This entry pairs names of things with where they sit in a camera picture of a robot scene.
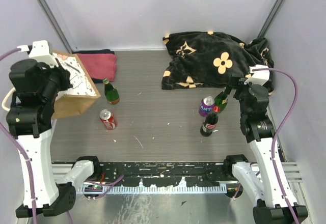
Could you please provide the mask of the brown canvas bag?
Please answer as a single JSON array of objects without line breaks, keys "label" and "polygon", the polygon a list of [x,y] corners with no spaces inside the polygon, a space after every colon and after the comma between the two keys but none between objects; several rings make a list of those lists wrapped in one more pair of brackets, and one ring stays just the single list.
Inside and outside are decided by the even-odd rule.
[{"label": "brown canvas bag", "polygon": [[[4,53],[1,59],[15,52],[19,52],[18,48]],[[76,55],[56,51],[53,51],[53,55],[58,63],[70,72],[72,88],[59,92],[56,99],[43,99],[40,95],[40,63],[29,57],[16,62],[11,66],[9,73],[13,88],[2,102],[2,108],[8,112],[8,122],[45,123],[50,119],[81,115],[100,97]]]}]

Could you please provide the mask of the dark cola bottle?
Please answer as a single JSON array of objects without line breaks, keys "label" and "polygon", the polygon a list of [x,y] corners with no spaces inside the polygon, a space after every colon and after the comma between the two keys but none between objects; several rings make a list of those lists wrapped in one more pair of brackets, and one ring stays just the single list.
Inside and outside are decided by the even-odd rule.
[{"label": "dark cola bottle", "polygon": [[200,128],[200,133],[202,136],[211,136],[219,120],[220,108],[214,106],[212,111],[206,116],[202,127]]}]

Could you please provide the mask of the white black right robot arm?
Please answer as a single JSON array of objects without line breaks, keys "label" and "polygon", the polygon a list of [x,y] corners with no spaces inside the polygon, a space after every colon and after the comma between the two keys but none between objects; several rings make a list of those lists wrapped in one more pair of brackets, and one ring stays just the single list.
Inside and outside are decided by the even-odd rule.
[{"label": "white black right robot arm", "polygon": [[265,80],[257,82],[232,76],[226,86],[240,105],[240,129],[253,151],[259,176],[253,172],[244,155],[229,155],[224,160],[223,173],[229,180],[238,180],[253,204],[255,223],[302,223],[308,209],[298,204],[287,182],[275,129],[267,115],[269,105]]}]

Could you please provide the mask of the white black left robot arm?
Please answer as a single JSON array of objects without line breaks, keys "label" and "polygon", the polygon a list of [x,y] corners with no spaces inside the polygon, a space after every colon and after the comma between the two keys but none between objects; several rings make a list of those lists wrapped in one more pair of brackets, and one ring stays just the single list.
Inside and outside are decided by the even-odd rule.
[{"label": "white black left robot arm", "polygon": [[25,191],[16,217],[58,216],[73,208],[76,191],[86,180],[97,181],[102,175],[96,156],[81,156],[58,182],[53,176],[52,115],[58,93],[72,87],[70,72],[58,60],[49,65],[25,59],[11,66],[9,79],[15,92],[4,132],[20,153]]}]

